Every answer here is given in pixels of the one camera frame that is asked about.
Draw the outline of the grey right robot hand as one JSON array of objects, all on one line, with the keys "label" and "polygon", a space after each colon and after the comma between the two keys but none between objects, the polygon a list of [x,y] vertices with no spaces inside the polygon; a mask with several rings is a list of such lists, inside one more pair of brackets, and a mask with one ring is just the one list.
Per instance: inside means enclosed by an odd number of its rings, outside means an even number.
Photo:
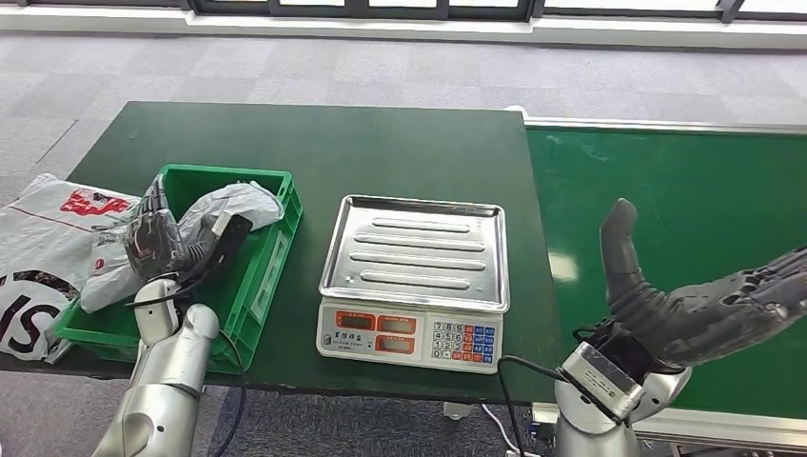
[{"label": "grey right robot hand", "polygon": [[757,268],[665,292],[644,277],[632,241],[638,211],[620,198],[600,226],[609,310],[669,367],[702,365],[762,343],[806,315],[806,248]]}]

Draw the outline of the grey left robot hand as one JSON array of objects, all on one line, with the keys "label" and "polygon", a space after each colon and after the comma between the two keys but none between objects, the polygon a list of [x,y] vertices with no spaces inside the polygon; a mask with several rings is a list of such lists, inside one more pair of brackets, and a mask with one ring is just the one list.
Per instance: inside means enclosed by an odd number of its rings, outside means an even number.
[{"label": "grey left robot hand", "polygon": [[187,244],[168,207],[162,173],[149,184],[128,222],[124,248],[132,270],[144,281],[185,269]]}]

